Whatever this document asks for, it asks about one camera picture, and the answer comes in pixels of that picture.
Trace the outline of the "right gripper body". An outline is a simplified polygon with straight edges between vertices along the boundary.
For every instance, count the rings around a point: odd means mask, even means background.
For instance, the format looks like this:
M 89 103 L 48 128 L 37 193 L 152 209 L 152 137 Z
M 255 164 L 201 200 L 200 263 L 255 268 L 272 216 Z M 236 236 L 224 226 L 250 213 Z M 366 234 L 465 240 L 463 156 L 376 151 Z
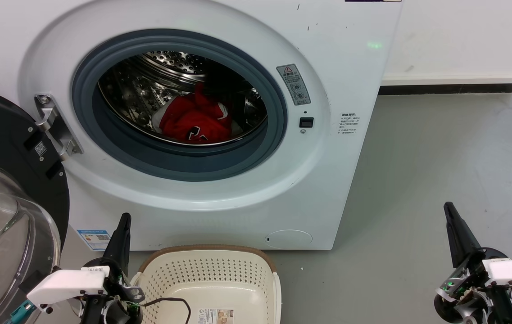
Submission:
M 488 247 L 450 254 L 454 271 L 434 298 L 438 316 L 452 324 L 512 324 L 512 281 L 498 284 L 488 274 L 490 262 L 509 258 Z

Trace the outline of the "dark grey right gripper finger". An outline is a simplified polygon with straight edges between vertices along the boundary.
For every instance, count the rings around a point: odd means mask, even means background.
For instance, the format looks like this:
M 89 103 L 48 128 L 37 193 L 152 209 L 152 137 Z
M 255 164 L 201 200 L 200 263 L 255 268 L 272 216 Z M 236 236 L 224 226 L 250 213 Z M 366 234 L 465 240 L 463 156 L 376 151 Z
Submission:
M 480 250 L 480 243 L 452 202 L 444 203 L 444 213 L 452 266 L 456 268 Z

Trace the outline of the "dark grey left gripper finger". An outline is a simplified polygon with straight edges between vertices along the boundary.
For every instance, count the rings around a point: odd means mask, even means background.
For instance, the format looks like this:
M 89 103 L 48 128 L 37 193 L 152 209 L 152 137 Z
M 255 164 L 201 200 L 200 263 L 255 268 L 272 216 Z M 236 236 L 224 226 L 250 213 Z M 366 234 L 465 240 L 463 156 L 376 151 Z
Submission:
M 131 215 L 123 213 L 103 254 L 103 264 L 110 267 L 111 275 L 128 274 L 130 242 Z

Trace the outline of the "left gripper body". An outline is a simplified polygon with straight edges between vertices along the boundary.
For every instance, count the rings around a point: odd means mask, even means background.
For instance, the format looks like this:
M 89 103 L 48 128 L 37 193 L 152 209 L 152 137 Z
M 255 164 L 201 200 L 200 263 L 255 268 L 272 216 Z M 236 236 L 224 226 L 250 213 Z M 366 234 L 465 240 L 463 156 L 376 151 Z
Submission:
M 109 269 L 104 275 L 103 288 L 94 294 L 82 292 L 80 296 L 81 324 L 140 324 L 143 312 L 141 303 L 146 295 L 139 286 L 127 281 L 129 260 L 101 257 L 85 266 L 90 270 Z

